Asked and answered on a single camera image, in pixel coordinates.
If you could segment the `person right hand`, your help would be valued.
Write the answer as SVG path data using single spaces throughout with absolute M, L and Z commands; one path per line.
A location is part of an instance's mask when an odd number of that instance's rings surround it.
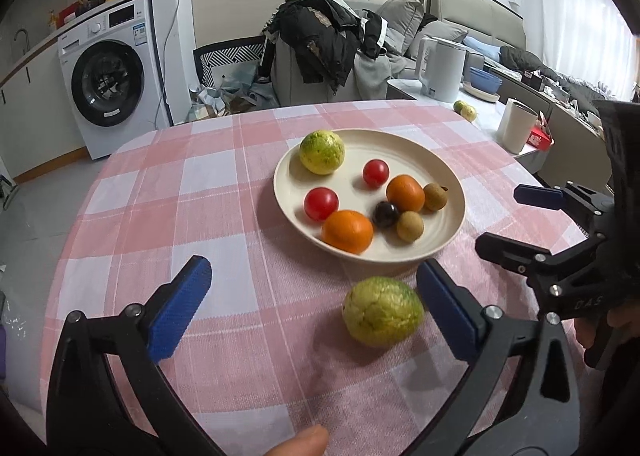
M 589 349 L 596 340 L 599 321 L 595 318 L 578 317 L 574 319 L 576 339 L 580 345 Z M 640 300 L 628 299 L 617 308 L 608 310 L 606 324 L 613 329 L 621 330 L 621 343 L 640 336 Z

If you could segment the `person left hand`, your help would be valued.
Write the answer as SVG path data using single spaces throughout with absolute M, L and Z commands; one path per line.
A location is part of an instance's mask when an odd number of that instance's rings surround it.
M 328 445 L 329 431 L 316 424 L 268 450 L 266 456 L 323 456 Z

